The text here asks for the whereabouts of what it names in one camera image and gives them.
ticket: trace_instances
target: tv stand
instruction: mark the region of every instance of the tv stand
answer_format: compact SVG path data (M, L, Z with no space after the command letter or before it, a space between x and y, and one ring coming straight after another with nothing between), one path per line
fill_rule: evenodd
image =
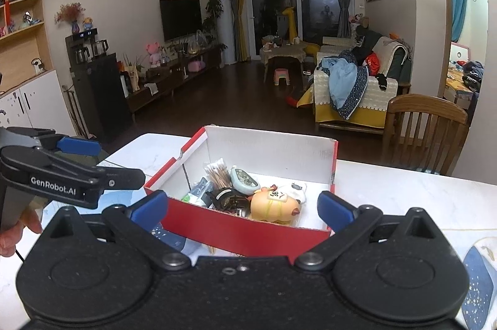
M188 71L188 63L201 56L203 56L205 68L198 72L188 72L188 77L184 78L183 68L186 68ZM147 83L155 83L157 85L158 93L152 95L150 89L141 88L128 96L127 101L133 115L133 121L135 121L135 112L142 107L145 107L147 104L152 103L165 95L174 95L176 88L183 86L210 69L218 68L220 64L221 46L215 45L200 51L198 54L171 60L167 65L150 68L147 70Z

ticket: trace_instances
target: white cabinet door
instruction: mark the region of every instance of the white cabinet door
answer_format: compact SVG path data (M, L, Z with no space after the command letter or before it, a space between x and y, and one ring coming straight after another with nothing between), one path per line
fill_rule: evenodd
M59 134L76 135L54 70L21 86L20 91L23 107L34 128L51 128Z
M19 89L0 99L0 126L31 127L27 110L21 102Z

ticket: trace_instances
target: purple vase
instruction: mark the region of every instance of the purple vase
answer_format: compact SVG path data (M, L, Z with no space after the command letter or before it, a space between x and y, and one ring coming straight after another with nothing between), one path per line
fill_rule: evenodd
M73 34L78 34L80 32L80 26L78 25L77 20L71 22L71 31L73 32Z

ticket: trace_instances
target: pink stool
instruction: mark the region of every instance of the pink stool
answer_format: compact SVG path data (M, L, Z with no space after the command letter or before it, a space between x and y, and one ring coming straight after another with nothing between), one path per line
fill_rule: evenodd
M278 86L279 85L279 80L280 79L285 79L286 84L290 84L290 75L288 75L288 70L285 68L277 68L274 70L274 85Z

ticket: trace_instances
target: human hand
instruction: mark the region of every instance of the human hand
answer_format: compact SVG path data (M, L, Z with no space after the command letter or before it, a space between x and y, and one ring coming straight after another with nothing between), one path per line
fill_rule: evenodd
M0 233L0 256L11 257L16 252L16 244L21 241L22 231L26 226L34 233L43 231L38 215L29 207L22 212L13 228Z

